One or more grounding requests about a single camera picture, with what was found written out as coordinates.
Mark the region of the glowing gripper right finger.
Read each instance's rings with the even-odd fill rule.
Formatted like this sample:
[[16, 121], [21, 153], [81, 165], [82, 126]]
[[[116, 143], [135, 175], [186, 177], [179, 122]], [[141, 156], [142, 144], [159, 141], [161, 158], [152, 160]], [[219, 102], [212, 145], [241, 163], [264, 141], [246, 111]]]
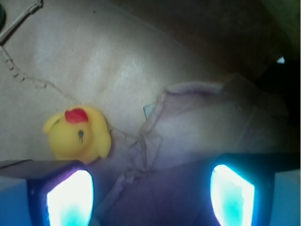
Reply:
[[210, 200], [221, 226], [268, 226], [274, 189], [270, 154], [226, 153], [214, 162]]

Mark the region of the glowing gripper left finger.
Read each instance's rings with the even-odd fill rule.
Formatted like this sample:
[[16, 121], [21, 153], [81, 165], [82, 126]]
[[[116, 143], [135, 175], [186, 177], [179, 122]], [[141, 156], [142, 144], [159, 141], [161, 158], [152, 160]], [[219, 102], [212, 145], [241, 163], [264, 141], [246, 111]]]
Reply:
[[94, 205], [94, 182], [80, 161], [31, 161], [27, 180], [34, 226], [87, 226]]

